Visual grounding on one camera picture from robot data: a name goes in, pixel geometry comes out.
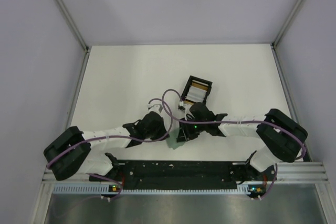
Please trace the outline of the black card box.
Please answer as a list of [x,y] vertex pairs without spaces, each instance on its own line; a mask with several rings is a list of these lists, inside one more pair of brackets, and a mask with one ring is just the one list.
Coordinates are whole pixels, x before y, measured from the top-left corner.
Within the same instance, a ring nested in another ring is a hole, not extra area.
[[190,76],[181,94],[179,109],[184,111],[187,105],[193,105],[198,102],[206,104],[212,84],[211,81]]

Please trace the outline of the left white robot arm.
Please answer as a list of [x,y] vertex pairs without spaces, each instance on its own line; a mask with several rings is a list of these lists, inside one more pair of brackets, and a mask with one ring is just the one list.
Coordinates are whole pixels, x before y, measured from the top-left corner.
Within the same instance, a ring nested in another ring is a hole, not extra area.
[[108,151],[131,148],[169,137],[160,113],[150,111],[144,118],[102,131],[81,131],[71,126],[44,150],[47,168],[57,180],[75,174],[97,174],[114,180],[119,174],[116,158]]

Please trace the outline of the green card holder wallet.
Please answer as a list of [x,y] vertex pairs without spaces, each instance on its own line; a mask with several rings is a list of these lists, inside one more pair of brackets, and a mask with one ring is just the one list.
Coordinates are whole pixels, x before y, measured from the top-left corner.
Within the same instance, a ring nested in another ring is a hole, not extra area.
[[169,132],[169,137],[165,140],[168,148],[176,150],[186,142],[183,130],[178,127]]

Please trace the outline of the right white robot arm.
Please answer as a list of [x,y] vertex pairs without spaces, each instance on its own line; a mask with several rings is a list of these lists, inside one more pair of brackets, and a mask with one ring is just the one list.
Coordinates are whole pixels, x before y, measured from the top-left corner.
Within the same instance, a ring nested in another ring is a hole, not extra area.
[[245,163],[245,174],[252,180],[262,176],[270,166],[279,162],[293,163],[306,155],[307,131],[278,109],[270,109],[261,116],[236,117],[215,114],[198,102],[184,112],[185,117],[179,120],[178,143],[194,140],[202,132],[218,137],[261,139],[263,148],[252,153]]

